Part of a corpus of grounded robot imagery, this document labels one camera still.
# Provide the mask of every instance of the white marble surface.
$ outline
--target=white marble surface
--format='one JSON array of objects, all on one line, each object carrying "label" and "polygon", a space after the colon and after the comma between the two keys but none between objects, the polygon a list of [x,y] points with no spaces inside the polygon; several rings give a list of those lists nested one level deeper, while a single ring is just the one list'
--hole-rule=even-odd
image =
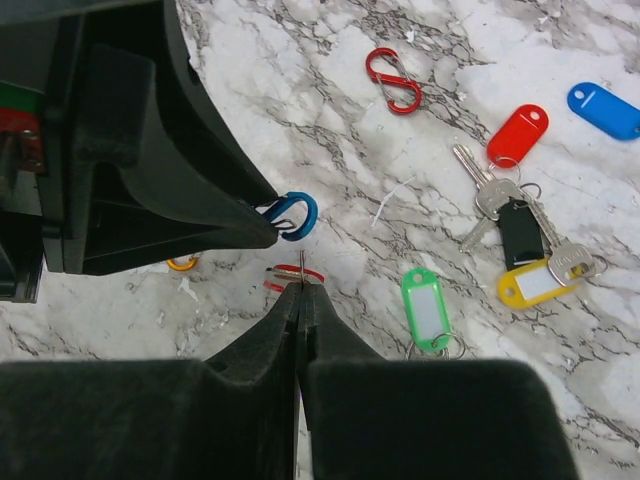
[{"label": "white marble surface", "polygon": [[[401,358],[410,337],[399,281],[425,266],[441,276],[470,356],[520,359],[546,381],[583,479],[638,478],[640,141],[610,139],[565,96],[592,81],[640,105],[640,2],[179,3],[193,65],[231,131],[278,191],[317,199],[319,224],[301,245],[209,252],[186,275],[46,274],[36,306],[0,305],[0,358],[208,357],[264,314],[274,300],[264,268],[295,262],[299,248],[327,275],[342,318]],[[420,83],[418,112],[387,109],[364,70],[376,46],[394,48]],[[473,256],[458,253],[475,190],[450,147],[483,159],[524,103],[542,106],[550,127],[523,181],[539,183],[559,230],[611,268],[576,294],[514,312],[495,295],[497,232]],[[409,179],[372,227],[382,198]]]}]

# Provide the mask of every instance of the red carabiner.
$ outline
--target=red carabiner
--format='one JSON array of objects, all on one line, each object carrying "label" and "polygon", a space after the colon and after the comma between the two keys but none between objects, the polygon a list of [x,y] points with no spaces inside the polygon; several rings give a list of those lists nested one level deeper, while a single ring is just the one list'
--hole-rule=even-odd
[{"label": "red carabiner", "polygon": [[[386,73],[379,73],[379,72],[376,72],[373,68],[371,68],[371,62],[373,62],[375,58],[383,57],[383,56],[391,57],[393,59],[393,63],[395,63],[396,65],[396,68],[402,75],[404,75],[404,77],[398,77],[396,75],[388,75]],[[420,103],[422,102],[422,90],[420,90],[420,86],[415,80],[412,80],[411,78],[409,78],[407,71],[402,65],[400,58],[398,57],[398,54],[394,50],[387,47],[376,48],[369,55],[367,55],[367,61],[365,65],[367,68],[367,73],[369,74],[369,77],[371,77],[371,80],[374,83],[380,84],[382,93],[387,98],[387,105],[389,105],[389,109],[392,112],[397,113],[398,115],[406,115],[407,113],[416,111],[416,109],[420,106]],[[415,101],[413,102],[412,105],[408,107],[399,107],[398,105],[396,105],[395,100],[393,100],[391,95],[389,95],[389,92],[385,90],[383,84],[393,85],[396,87],[413,90],[413,93],[415,95]]]}]

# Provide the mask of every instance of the blue key tag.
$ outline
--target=blue key tag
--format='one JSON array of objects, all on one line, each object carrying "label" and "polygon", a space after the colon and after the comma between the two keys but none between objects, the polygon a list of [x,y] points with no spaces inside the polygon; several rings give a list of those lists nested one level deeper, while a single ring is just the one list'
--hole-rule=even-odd
[{"label": "blue key tag", "polygon": [[579,83],[567,103],[573,112],[617,140],[640,138],[640,110],[594,83]]}]

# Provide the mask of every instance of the silver key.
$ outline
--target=silver key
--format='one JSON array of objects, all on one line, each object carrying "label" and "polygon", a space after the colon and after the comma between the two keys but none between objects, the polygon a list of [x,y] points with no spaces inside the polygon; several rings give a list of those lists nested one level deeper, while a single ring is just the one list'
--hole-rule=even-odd
[{"label": "silver key", "polygon": [[489,172],[485,172],[480,168],[480,165],[476,162],[475,158],[473,158],[473,154],[469,147],[465,145],[456,144],[453,146],[453,154],[456,156],[460,163],[467,169],[467,172],[471,174],[473,179],[476,181],[476,186],[481,188],[482,185],[485,185],[489,182],[489,180],[493,180],[496,177]]},{"label": "silver key", "polygon": [[521,190],[511,180],[496,178],[491,172],[482,170],[473,158],[469,147],[456,144],[453,146],[453,153],[476,181],[478,187],[476,206],[494,222],[498,220],[498,210],[509,201],[510,197],[522,198]]},{"label": "silver key", "polygon": [[523,193],[511,180],[496,178],[492,173],[482,170],[469,147],[456,144],[453,146],[453,153],[476,181],[476,206],[483,214],[460,244],[460,252],[469,253],[493,226],[493,222],[498,220],[498,210],[506,205],[511,197],[523,198]]},{"label": "silver key", "polygon": [[522,200],[523,192],[508,178],[494,178],[480,187],[476,195],[478,209],[494,222],[498,221],[498,211],[512,198]]},{"label": "silver key", "polygon": [[[542,209],[542,204],[531,198],[528,201],[531,213],[551,246],[549,258],[551,275],[564,287],[570,287],[584,280],[583,275],[596,268],[595,260],[587,247],[572,243],[566,237],[558,235],[555,226]],[[576,269],[581,270],[582,275],[576,275]]]},{"label": "silver key", "polygon": [[462,240],[459,248],[460,253],[469,253],[471,250],[473,250],[473,247],[480,243],[482,237],[486,235],[486,233],[491,227],[493,227],[493,225],[494,222],[489,217],[483,216],[480,220],[478,220],[478,223],[475,224],[475,226],[471,229],[467,236]]}]

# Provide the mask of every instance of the yellow key tag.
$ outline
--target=yellow key tag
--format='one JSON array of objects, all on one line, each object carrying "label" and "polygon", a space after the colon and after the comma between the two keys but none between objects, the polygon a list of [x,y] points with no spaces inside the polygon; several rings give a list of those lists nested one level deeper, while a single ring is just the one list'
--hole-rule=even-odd
[{"label": "yellow key tag", "polygon": [[578,286],[563,287],[553,278],[543,258],[506,272],[498,281],[498,296],[506,306],[523,309],[574,291]]}]

